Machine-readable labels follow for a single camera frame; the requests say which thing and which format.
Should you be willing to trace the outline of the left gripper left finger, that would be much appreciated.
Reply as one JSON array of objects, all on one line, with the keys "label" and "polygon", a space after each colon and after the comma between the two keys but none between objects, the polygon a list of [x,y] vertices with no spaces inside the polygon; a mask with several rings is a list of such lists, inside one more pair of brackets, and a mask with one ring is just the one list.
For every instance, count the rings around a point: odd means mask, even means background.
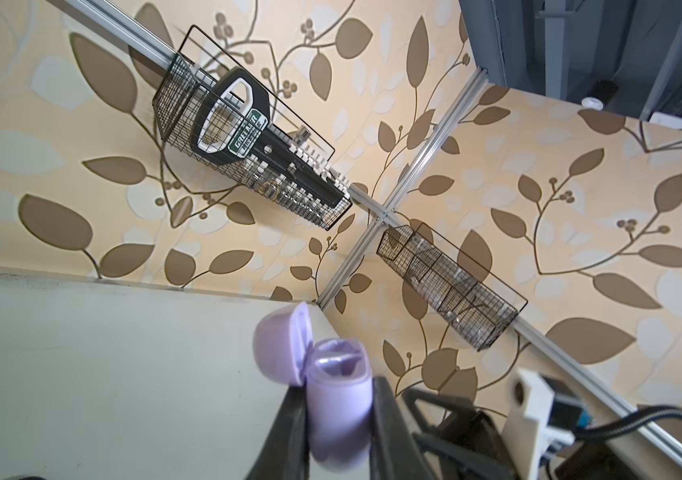
[{"label": "left gripper left finger", "polygon": [[305,480],[310,476],[305,387],[289,387],[247,480]]}]

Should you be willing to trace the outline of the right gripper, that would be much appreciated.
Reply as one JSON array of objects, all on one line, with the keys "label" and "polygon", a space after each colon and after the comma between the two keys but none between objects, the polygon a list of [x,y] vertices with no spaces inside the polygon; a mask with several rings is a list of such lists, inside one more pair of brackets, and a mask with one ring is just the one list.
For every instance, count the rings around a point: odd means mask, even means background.
[{"label": "right gripper", "polygon": [[[418,425],[420,452],[435,455],[444,479],[513,479],[515,467],[493,420],[464,397],[410,389],[402,398]],[[429,422],[419,405],[443,408],[448,416]]]}]

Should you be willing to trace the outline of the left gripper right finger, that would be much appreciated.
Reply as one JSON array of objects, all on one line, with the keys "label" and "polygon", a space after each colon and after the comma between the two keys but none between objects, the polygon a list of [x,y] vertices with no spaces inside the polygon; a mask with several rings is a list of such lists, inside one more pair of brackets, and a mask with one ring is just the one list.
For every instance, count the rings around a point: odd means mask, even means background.
[{"label": "left gripper right finger", "polygon": [[434,473],[408,430],[393,390],[373,379],[371,479],[433,479]]}]

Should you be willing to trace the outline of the purple round earbud case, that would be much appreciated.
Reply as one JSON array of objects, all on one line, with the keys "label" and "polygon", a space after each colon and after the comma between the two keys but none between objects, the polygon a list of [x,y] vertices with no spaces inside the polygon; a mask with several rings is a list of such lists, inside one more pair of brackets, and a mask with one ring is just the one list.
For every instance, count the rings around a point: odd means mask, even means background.
[{"label": "purple round earbud case", "polygon": [[360,341],[316,342],[309,307],[302,302],[274,311],[258,323],[253,352],[268,379],[306,389],[309,448],[319,465],[343,472],[367,458],[373,373]]}]

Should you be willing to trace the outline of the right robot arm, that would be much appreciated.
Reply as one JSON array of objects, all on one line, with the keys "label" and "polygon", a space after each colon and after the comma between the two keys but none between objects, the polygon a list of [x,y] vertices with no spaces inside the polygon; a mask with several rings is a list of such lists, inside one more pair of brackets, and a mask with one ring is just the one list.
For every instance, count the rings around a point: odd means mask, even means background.
[{"label": "right robot arm", "polygon": [[[401,394],[411,415],[421,431],[432,434],[447,441],[454,442],[472,429],[473,424],[484,421],[490,425],[490,431],[498,430],[492,419],[483,410],[465,397],[443,396],[430,391],[411,388]],[[417,403],[425,402],[443,408],[449,417],[436,425],[427,421]],[[612,423],[595,428],[577,428],[575,439],[585,443],[614,442],[619,446],[627,446],[631,453],[641,451],[640,443],[654,447],[682,468],[682,443],[657,425],[659,420],[676,419],[682,421],[682,408],[671,405],[656,405],[636,410]]]}]

